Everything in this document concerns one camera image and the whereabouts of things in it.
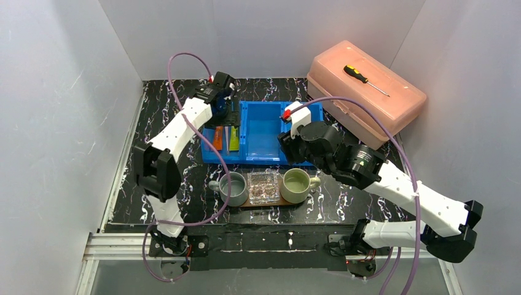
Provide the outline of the grey-blue ceramic mug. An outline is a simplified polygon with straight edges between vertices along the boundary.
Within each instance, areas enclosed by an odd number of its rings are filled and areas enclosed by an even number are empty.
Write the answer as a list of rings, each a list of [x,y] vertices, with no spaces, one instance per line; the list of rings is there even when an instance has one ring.
[[[212,191],[218,192],[223,202],[227,200],[229,187],[231,187],[228,206],[240,207],[249,197],[246,179],[241,173],[237,172],[230,172],[230,179],[231,183],[229,184],[226,175],[224,175],[219,181],[210,181],[208,187]]]

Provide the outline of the light green ceramic mug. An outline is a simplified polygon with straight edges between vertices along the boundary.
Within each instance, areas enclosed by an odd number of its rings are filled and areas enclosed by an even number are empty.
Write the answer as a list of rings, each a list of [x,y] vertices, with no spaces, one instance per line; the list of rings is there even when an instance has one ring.
[[[318,177],[310,177],[306,171],[292,168],[283,175],[280,194],[285,201],[297,204],[303,202],[310,191],[320,184],[321,180]]]

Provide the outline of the yellow-green toothpaste tube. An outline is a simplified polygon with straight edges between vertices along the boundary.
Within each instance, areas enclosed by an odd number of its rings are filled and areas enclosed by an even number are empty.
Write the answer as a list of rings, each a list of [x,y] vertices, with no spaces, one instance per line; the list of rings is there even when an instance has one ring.
[[[240,149],[240,130],[238,127],[230,128],[229,151],[239,151]]]

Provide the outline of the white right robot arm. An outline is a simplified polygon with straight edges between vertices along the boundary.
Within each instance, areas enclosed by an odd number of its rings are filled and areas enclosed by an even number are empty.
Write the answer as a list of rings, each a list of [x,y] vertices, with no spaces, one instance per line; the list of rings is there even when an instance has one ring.
[[[389,200],[415,214],[420,221],[378,222],[360,219],[345,247],[374,250],[384,247],[413,248],[418,243],[434,257],[462,262],[475,248],[483,205],[460,202],[405,174],[394,163],[363,144],[346,144],[332,126],[322,121],[299,127],[299,135],[280,133],[278,142],[289,164],[309,162],[336,181]],[[420,201],[416,214],[415,201]]]

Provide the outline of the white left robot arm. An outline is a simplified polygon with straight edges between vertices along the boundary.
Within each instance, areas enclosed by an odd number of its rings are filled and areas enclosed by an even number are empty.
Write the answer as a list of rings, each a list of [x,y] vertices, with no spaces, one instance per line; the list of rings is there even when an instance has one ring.
[[[217,72],[206,85],[193,89],[174,119],[147,143],[133,147],[135,183],[144,190],[157,230],[176,239],[185,228],[176,194],[181,186],[178,160],[193,136],[203,126],[240,124],[239,102],[233,99],[235,79]]]

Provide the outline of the clear plastic toothbrush holder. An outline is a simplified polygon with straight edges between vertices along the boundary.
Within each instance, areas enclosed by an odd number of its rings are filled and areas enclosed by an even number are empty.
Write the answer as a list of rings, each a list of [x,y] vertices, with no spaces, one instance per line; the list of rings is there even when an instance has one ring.
[[[254,200],[276,201],[280,198],[277,172],[252,172],[247,174],[249,197]]]

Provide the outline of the yellow black screwdriver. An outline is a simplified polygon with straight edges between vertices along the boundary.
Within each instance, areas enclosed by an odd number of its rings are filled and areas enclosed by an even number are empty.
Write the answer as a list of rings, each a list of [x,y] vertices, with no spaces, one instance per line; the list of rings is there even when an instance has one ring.
[[[370,85],[371,87],[373,87],[374,89],[376,89],[377,91],[379,91],[380,93],[382,93],[383,95],[387,96],[387,97],[390,97],[390,95],[388,93],[386,93],[385,91],[383,91],[382,89],[378,88],[376,85],[374,85],[373,83],[369,82],[368,78],[366,78],[365,76],[363,76],[354,66],[351,66],[351,65],[345,65],[343,67],[343,70],[344,72],[361,81],[363,84],[368,84]]]

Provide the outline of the orange toothpaste tube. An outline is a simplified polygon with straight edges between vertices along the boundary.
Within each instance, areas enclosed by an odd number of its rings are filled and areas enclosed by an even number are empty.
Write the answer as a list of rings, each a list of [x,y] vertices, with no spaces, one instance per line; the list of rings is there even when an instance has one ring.
[[[224,133],[224,127],[223,126],[218,126],[214,130],[214,136],[213,136],[213,143],[212,143],[212,145],[216,148],[217,151],[222,151],[223,133]]]

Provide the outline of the oval wooden tray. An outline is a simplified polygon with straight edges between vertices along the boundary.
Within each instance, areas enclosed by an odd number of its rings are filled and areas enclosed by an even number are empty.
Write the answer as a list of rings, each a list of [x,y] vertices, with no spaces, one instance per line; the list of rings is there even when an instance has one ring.
[[[279,198],[276,201],[254,200],[249,197],[239,208],[256,208],[256,207],[279,207],[279,206],[294,206],[296,203],[286,201],[284,198]]]

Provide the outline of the pink plastic toolbox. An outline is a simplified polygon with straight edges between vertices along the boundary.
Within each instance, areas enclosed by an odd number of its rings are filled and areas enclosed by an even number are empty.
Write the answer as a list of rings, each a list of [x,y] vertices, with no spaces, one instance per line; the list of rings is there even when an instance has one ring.
[[[354,66],[369,82],[390,95],[387,97],[347,75],[343,67]],[[420,113],[427,96],[385,65],[342,41],[317,55],[307,74],[307,94],[312,99],[328,96],[322,107],[363,144],[379,149]]]

